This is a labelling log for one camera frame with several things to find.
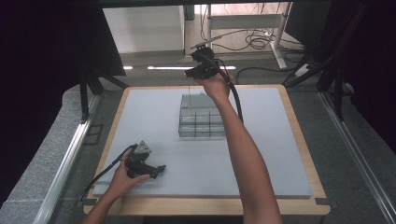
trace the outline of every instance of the wire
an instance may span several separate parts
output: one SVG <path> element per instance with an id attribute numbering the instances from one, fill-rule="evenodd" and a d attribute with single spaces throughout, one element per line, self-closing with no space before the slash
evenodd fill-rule
<path id="1" fill-rule="evenodd" d="M 223 70 L 219 68 L 217 64 L 215 64 L 212 60 L 207 58 L 204 54 L 201 54 L 201 58 L 204 59 L 207 63 L 210 63 L 218 72 L 221 74 L 221 76 L 224 78 L 225 82 L 229 86 L 230 90 L 233 92 L 233 98 L 235 99 L 235 104 L 236 104 L 236 110 L 238 112 L 238 117 L 241 119 L 242 122 L 244 122 L 244 118 L 242 116 L 242 108 L 241 108 L 241 102 L 239 100 L 238 92 L 236 91 L 235 85 L 231 82 L 230 77 L 228 76 L 228 73 L 225 74 Z"/>
<path id="2" fill-rule="evenodd" d="M 247 49 L 250 46 L 250 45 L 246 45 L 246 46 L 242 47 L 241 49 L 229 49 L 227 47 L 224 47 L 224 46 L 218 45 L 218 44 L 212 44 L 212 45 L 213 46 L 218 46 L 218 47 L 221 47 L 221 48 L 224 48 L 224 49 L 227 49 L 227 50 L 232 50 L 232 51 L 239 51 L 239 50 L 242 50 L 242 49 Z"/>
<path id="3" fill-rule="evenodd" d="M 256 9 L 256 8 L 257 8 L 257 13 L 259 13 L 259 3 L 256 3 L 256 6 L 253 9 L 251 9 L 250 14 L 252 14 L 254 9 Z"/>
<path id="4" fill-rule="evenodd" d="M 270 39 L 268 39 L 266 36 L 263 35 L 249 35 L 245 38 L 245 41 L 248 42 L 248 44 L 254 48 L 254 49 L 264 49 L 269 43 Z"/>
<path id="5" fill-rule="evenodd" d="M 264 12 L 264 8 L 265 8 L 265 3 L 262 3 L 262 11 L 260 12 L 260 14 Z"/>
<path id="6" fill-rule="evenodd" d="M 288 58 L 288 55 L 289 54 L 304 54 L 303 52 L 289 52 L 289 53 L 285 53 L 284 54 L 284 57 L 285 57 L 285 59 L 287 60 L 287 61 L 289 61 L 289 62 L 291 62 L 291 63 L 299 63 L 300 61 L 293 61 L 293 60 L 291 60 L 290 58 Z"/>
<path id="7" fill-rule="evenodd" d="M 280 7 L 280 2 L 277 3 L 277 9 L 276 9 L 276 13 L 277 14 L 279 12 L 279 7 Z"/>
<path id="8" fill-rule="evenodd" d="M 225 8 L 225 4 L 224 4 L 224 10 L 227 12 L 228 15 L 230 15 L 230 13 L 227 11 L 227 8 Z"/>
<path id="9" fill-rule="evenodd" d="M 110 165 L 107 166 L 107 168 L 102 171 L 99 175 L 97 175 L 92 181 L 91 183 L 87 186 L 87 188 L 84 189 L 84 191 L 81 193 L 81 196 L 79 196 L 78 199 L 78 206 L 82 203 L 82 199 L 84 198 L 85 194 L 87 194 L 87 192 L 90 190 L 90 188 L 93 186 L 94 183 L 96 183 L 96 181 L 102 177 L 105 173 L 107 173 L 109 170 L 111 170 L 111 168 L 113 168 L 113 166 L 115 164 L 117 164 L 117 162 L 119 162 L 122 159 L 123 154 L 130 149 L 131 147 L 127 147 L 125 148 L 125 150 L 113 161 L 111 162 Z"/>
<path id="10" fill-rule="evenodd" d="M 205 32 L 204 32 L 204 22 L 205 22 L 206 11 L 207 11 L 207 5 L 206 5 L 206 8 L 205 8 L 204 17 L 202 17 L 202 5 L 200 5 L 200 15 L 201 15 L 201 38 L 202 38 L 203 40 L 207 40 L 207 39 L 206 39 L 206 36 L 205 36 Z"/>
<path id="11" fill-rule="evenodd" d="M 309 56 L 307 54 L 304 55 L 304 57 L 300 60 L 300 62 L 297 64 L 297 66 L 294 67 L 294 70 L 288 74 L 288 76 L 285 78 L 285 80 L 282 82 L 282 85 L 286 87 L 286 82 L 296 74 L 298 69 L 302 67 L 304 63 L 307 63 L 309 60 Z"/>
<path id="12" fill-rule="evenodd" d="M 221 62 L 221 64 L 223 65 L 223 68 L 225 70 L 225 74 L 227 75 L 228 78 L 230 78 L 230 75 L 229 75 L 229 73 L 227 71 L 227 66 L 225 66 L 224 61 L 222 59 L 214 59 L 214 60 Z"/>
<path id="13" fill-rule="evenodd" d="M 290 72 L 290 71 L 293 71 L 296 67 L 293 67 L 291 69 L 286 69 L 286 70 L 275 70 L 275 69 L 263 68 L 263 67 L 247 67 L 247 68 L 243 68 L 239 72 L 236 73 L 236 75 L 235 75 L 235 83 L 239 84 L 238 83 L 238 78 L 241 75 L 241 73 L 244 72 L 244 71 L 250 70 L 250 69 L 258 69 L 258 70 L 264 70 L 264 71 L 268 71 L 268 72 Z"/>

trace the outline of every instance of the wrist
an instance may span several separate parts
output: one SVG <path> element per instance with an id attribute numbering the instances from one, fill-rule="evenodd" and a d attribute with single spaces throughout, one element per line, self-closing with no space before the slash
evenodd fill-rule
<path id="1" fill-rule="evenodd" d="M 228 95 L 222 95 L 222 94 L 219 95 L 219 94 L 217 94 L 217 95 L 214 95 L 211 98 L 212 98 L 213 102 L 215 102 L 216 105 L 217 104 L 224 104 L 224 103 L 229 102 Z"/>
<path id="2" fill-rule="evenodd" d="M 228 99 L 228 97 L 218 97 L 218 98 L 213 99 L 213 102 L 215 103 L 215 105 L 219 111 L 221 111 L 222 108 L 224 108 L 224 107 L 231 106 L 231 102 Z"/>
<path id="3" fill-rule="evenodd" d="M 102 203 L 109 203 L 112 204 L 114 203 L 119 197 L 110 194 L 109 192 L 106 192 L 102 197 L 99 199 L 102 201 Z"/>

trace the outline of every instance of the finger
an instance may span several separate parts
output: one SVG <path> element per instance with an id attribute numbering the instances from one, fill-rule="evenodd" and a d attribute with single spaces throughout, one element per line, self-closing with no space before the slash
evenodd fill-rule
<path id="1" fill-rule="evenodd" d="M 140 175 L 134 178 L 135 183 L 139 183 L 141 181 L 147 180 L 150 178 L 150 175 Z"/>
<path id="2" fill-rule="evenodd" d="M 128 149 L 122 155 L 122 158 L 120 159 L 120 167 L 125 167 L 125 160 L 128 158 L 129 153 L 131 153 L 131 149 Z"/>

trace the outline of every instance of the table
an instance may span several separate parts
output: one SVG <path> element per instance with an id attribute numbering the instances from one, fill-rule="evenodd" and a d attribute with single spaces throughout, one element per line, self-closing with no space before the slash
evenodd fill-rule
<path id="1" fill-rule="evenodd" d="M 255 85 L 239 86 L 240 88 L 276 88 L 279 91 L 283 106 L 285 108 L 292 134 L 296 141 L 301 155 L 306 175 L 312 189 L 312 195 L 308 198 L 279 198 L 280 212 L 282 215 L 317 215 L 324 216 L 330 212 L 330 206 L 326 203 L 326 194 L 321 186 L 315 165 L 305 143 L 303 134 L 300 130 L 297 118 L 294 115 L 290 99 L 286 90 L 281 85 Z M 188 87 L 161 87 L 162 89 L 188 88 Z M 129 88 L 129 90 L 143 90 L 150 88 Z M 112 128 L 107 139 L 102 158 L 99 162 L 97 174 L 99 174 L 105 164 L 108 151 L 120 121 L 120 116 L 125 107 L 128 94 L 124 93 L 120 101 L 120 106 L 114 119 Z M 98 199 L 89 192 L 88 199 Z M 84 206 L 84 212 L 88 213 L 92 209 L 91 205 Z M 240 199 L 235 197 L 166 197 L 166 196 L 126 196 L 120 202 L 120 208 L 110 213 L 112 215 L 124 216 L 186 216 L 186 215 L 243 215 Z"/>

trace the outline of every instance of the black curtain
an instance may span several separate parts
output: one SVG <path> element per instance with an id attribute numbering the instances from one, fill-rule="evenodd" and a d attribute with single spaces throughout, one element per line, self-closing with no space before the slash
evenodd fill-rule
<path id="1" fill-rule="evenodd" d="M 0 7 L 3 203 L 55 121 L 65 91 L 82 74 L 124 76 L 99 7 L 8 1 Z"/>
<path id="2" fill-rule="evenodd" d="M 396 153 L 394 0 L 333 0 L 322 40 L 343 22 L 345 15 L 359 2 L 371 3 L 343 51 L 340 67 L 344 81 L 355 90 L 351 96 L 352 104 Z M 339 36 L 328 49 L 334 48 Z"/>

